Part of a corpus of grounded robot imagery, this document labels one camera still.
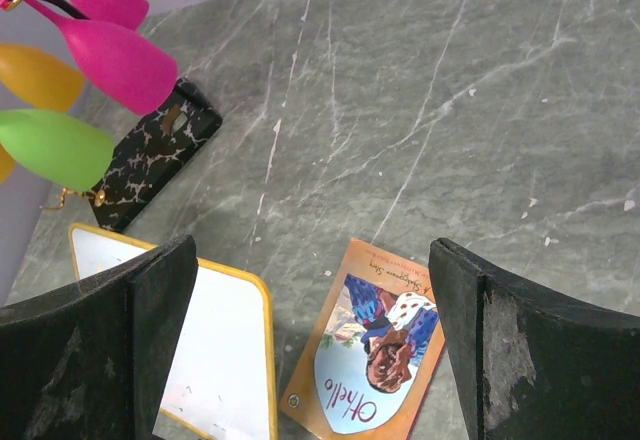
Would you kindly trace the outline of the green wine glass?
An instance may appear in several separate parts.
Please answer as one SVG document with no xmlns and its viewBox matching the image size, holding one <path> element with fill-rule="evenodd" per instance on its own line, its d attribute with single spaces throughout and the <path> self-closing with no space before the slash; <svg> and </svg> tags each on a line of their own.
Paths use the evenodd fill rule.
<svg viewBox="0 0 640 440">
<path fill-rule="evenodd" d="M 1 112 L 1 145 L 22 167 L 77 191 L 102 179 L 115 149 L 108 132 L 66 113 L 34 108 Z"/>
</svg>

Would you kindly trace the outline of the yellow wine glass front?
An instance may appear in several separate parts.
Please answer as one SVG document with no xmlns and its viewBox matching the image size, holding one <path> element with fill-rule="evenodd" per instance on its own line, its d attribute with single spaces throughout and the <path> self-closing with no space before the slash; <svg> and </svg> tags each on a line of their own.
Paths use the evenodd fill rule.
<svg viewBox="0 0 640 440">
<path fill-rule="evenodd" d="M 0 183 L 3 183 L 11 175 L 15 166 L 15 160 L 4 147 L 0 145 Z"/>
</svg>

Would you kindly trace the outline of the yellow wine glass back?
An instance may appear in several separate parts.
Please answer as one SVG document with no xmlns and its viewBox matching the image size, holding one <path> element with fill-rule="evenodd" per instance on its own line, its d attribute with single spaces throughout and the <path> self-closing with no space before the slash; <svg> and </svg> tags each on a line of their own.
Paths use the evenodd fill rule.
<svg viewBox="0 0 640 440">
<path fill-rule="evenodd" d="M 65 113 L 80 98 L 84 75 L 33 46 L 1 44 L 1 83 L 29 105 Z"/>
</svg>

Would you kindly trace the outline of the yellow wine glass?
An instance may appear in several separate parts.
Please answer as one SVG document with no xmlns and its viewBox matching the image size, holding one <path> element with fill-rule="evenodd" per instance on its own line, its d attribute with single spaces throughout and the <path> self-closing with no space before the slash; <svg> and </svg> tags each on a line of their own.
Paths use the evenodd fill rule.
<svg viewBox="0 0 640 440">
<path fill-rule="evenodd" d="M 4 147 L 0 145 L 0 183 L 3 183 L 11 175 L 15 166 L 15 160 Z"/>
<path fill-rule="evenodd" d="M 1 83 L 29 105 L 65 113 L 80 98 L 84 75 L 33 46 L 1 44 Z"/>
</svg>

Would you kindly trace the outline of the orange Othello book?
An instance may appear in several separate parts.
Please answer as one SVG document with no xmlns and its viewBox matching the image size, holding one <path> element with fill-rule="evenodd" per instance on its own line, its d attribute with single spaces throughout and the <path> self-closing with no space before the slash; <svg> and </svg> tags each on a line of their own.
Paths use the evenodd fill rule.
<svg viewBox="0 0 640 440">
<path fill-rule="evenodd" d="M 407 439 L 444 345 L 428 268 L 353 239 L 280 410 L 319 439 Z"/>
</svg>

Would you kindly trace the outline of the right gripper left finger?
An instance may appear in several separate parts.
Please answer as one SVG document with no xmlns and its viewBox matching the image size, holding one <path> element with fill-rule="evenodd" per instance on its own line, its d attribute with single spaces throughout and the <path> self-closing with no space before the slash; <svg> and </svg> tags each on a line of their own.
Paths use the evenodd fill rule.
<svg viewBox="0 0 640 440">
<path fill-rule="evenodd" d="M 151 438 L 197 270 L 184 235 L 3 307 L 2 438 Z"/>
</svg>

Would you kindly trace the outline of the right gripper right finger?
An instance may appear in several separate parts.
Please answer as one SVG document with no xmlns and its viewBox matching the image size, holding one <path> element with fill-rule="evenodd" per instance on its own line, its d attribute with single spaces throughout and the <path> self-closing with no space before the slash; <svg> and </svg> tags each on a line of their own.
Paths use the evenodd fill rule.
<svg viewBox="0 0 640 440">
<path fill-rule="evenodd" d="M 639 319 L 440 238 L 431 283 L 471 439 L 636 439 Z"/>
</svg>

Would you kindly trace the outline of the pink wine glass front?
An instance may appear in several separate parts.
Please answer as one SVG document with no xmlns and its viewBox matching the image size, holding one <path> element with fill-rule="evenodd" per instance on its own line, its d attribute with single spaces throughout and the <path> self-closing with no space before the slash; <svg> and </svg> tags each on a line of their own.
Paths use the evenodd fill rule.
<svg viewBox="0 0 640 440">
<path fill-rule="evenodd" d="M 60 30 L 88 80 L 132 112 L 151 113 L 173 91 L 177 62 L 136 32 L 109 22 L 64 17 L 37 0 L 26 3 Z"/>
</svg>

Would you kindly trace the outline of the whiteboard with yellow frame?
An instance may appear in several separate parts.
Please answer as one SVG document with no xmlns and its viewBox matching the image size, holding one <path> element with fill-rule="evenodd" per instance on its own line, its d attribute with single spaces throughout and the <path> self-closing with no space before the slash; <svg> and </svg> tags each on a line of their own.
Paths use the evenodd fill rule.
<svg viewBox="0 0 640 440">
<path fill-rule="evenodd" d="M 198 264 L 160 411 L 203 439 L 275 439 L 269 289 L 250 272 Z"/>
</svg>

